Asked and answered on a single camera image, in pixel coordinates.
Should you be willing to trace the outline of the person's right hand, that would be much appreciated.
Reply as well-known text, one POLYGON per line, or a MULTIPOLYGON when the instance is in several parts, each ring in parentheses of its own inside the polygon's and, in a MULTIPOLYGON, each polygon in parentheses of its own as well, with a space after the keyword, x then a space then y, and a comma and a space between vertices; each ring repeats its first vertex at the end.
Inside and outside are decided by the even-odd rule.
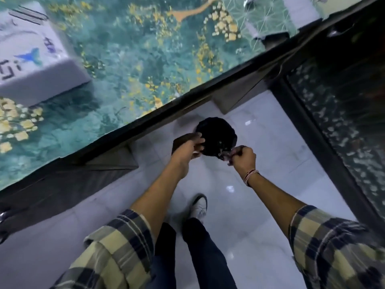
POLYGON ((256 154, 250 147, 246 146, 241 156, 234 156, 233 167, 244 180, 250 171, 256 170, 256 154))

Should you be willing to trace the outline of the person's left hand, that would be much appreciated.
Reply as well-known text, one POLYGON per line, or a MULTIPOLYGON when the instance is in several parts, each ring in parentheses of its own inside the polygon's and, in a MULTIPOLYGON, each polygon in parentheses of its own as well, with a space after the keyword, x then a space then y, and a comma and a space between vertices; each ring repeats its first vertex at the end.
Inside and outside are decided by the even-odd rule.
POLYGON ((183 179, 189 171, 190 158, 187 150, 187 134, 173 141, 170 165, 179 179, 183 179))

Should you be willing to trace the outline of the black cloth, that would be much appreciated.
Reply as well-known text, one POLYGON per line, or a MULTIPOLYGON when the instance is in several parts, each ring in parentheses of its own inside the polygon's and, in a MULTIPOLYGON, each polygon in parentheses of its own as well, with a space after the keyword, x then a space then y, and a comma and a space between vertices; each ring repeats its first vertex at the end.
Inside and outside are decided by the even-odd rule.
POLYGON ((208 117, 199 122, 195 131, 201 133, 202 138, 205 139, 202 143, 203 155, 223 161, 229 160, 229 154, 235 148, 238 136, 225 119, 208 117))

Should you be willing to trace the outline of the person's left forearm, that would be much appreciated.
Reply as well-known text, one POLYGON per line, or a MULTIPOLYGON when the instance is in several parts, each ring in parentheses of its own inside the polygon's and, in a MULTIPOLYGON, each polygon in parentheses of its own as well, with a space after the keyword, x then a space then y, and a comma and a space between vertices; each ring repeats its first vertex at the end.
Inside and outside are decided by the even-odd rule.
POLYGON ((178 183, 187 175, 189 162, 170 160, 150 187, 131 205, 142 215, 156 240, 178 183))

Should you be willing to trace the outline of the person's right forearm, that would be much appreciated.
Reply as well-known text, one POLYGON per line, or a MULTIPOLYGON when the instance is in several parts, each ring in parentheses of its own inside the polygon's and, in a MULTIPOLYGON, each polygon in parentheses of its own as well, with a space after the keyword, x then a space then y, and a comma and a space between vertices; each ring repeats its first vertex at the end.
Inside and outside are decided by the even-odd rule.
POLYGON ((264 178, 257 170, 250 171, 244 181, 258 195, 281 231, 288 238, 289 227, 294 215, 306 204, 264 178))

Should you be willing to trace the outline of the white sneaker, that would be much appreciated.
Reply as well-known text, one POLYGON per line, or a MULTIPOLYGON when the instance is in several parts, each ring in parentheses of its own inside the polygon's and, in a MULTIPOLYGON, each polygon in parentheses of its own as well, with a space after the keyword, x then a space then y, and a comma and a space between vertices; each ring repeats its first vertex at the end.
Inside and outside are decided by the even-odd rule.
POLYGON ((201 223, 207 214, 208 200, 204 194, 198 194, 190 206, 188 219, 197 219, 201 223))

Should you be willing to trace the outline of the teal floral bedsheet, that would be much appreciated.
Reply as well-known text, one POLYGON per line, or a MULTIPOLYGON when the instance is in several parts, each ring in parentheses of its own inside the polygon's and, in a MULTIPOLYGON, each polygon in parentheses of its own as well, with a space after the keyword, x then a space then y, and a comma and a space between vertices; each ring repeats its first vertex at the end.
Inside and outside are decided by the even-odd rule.
POLYGON ((31 168, 17 147, 52 161, 89 142, 71 130, 96 140, 265 52, 252 52, 221 0, 0 0, 0 9, 24 1, 47 9, 93 80, 31 107, 0 97, 4 184, 31 168))

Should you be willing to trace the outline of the dark blue jeans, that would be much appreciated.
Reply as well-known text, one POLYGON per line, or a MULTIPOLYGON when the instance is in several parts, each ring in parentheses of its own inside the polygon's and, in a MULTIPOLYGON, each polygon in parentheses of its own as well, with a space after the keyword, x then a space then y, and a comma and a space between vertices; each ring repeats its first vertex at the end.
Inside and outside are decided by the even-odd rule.
MULTIPOLYGON (((155 245, 152 280, 146 289, 176 289, 176 231, 163 223, 155 245)), ((197 218, 182 225, 182 238, 188 245, 200 289, 237 289, 223 253, 197 218)))

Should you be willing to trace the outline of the dark glass panel cabinet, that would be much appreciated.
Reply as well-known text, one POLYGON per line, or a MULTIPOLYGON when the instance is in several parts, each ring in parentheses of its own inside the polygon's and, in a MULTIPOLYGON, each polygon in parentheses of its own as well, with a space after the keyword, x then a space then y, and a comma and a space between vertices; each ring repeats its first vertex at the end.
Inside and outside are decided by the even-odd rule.
POLYGON ((300 31, 271 91, 359 221, 385 234, 385 0, 300 31))

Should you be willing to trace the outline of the plaid flannel shirt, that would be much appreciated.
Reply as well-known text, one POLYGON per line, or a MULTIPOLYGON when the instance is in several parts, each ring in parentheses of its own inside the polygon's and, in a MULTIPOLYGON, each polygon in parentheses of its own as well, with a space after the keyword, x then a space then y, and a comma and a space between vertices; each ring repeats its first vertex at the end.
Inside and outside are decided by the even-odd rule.
MULTIPOLYGON (((365 225, 306 205, 288 236, 307 289, 385 289, 385 247, 365 225)), ((143 215, 125 210, 84 242, 49 289, 143 289, 150 281, 155 245, 143 215)))

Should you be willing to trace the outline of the white geometric patterned blanket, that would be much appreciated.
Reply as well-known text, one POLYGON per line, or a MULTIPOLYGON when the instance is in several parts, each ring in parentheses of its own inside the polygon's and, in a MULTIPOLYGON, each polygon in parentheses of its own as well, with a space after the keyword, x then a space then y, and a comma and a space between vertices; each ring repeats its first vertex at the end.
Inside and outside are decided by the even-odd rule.
POLYGON ((276 34, 298 34, 283 0, 221 0, 252 52, 266 51, 263 41, 276 34))

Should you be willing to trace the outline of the plain white pillow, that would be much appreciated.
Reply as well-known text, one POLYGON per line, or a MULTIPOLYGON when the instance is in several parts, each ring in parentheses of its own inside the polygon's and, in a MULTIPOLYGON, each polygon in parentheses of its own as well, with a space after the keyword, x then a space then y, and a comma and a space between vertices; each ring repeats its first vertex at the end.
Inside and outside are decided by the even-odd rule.
POLYGON ((323 18, 318 3, 326 3, 328 0, 283 0, 291 18, 295 21, 323 18))

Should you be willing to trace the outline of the white printed pillow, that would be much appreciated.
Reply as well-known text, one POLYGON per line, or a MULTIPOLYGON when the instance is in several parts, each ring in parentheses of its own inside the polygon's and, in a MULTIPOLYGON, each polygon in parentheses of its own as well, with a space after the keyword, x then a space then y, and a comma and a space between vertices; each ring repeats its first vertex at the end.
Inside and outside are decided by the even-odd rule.
POLYGON ((30 107, 91 80, 39 2, 0 11, 0 97, 30 107))

